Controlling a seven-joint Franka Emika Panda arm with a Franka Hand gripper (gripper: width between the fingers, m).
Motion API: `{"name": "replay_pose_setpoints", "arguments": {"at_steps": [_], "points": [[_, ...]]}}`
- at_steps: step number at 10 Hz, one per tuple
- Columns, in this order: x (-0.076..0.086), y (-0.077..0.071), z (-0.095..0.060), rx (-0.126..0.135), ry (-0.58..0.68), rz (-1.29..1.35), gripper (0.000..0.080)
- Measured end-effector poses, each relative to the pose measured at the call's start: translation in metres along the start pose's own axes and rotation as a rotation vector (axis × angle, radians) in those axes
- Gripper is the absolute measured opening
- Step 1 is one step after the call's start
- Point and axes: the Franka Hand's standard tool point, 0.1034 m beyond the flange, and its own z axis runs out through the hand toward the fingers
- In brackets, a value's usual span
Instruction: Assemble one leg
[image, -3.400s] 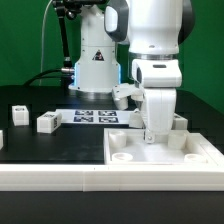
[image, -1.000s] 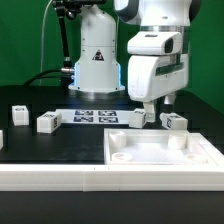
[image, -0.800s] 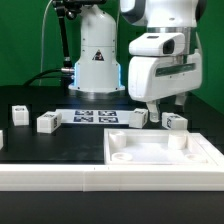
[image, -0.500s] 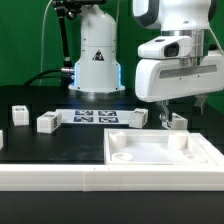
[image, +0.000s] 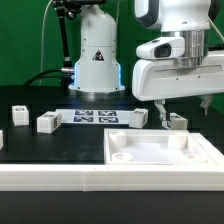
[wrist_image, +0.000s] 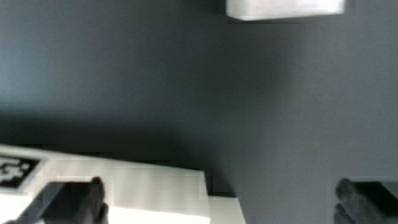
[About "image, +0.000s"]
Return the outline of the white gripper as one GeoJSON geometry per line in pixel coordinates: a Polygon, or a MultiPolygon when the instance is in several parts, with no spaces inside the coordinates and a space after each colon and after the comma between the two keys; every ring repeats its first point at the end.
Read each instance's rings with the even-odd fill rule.
{"type": "Polygon", "coordinates": [[[163,127],[167,125],[164,99],[204,95],[200,107],[206,116],[211,94],[223,92],[224,50],[210,51],[198,67],[179,68],[173,59],[139,60],[134,66],[132,93],[140,101],[155,100],[163,127]]]}

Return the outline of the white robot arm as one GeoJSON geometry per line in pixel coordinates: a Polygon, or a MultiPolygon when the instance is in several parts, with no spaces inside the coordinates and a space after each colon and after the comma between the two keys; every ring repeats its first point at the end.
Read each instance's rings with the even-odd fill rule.
{"type": "MultiPolygon", "coordinates": [[[[161,36],[137,47],[132,93],[152,101],[167,120],[164,103],[169,98],[204,97],[224,92],[224,50],[208,50],[213,0],[135,0],[135,17],[161,36]]],[[[69,89],[88,98],[123,91],[116,61],[116,23],[96,4],[82,7],[81,56],[74,65],[69,89]]]]}

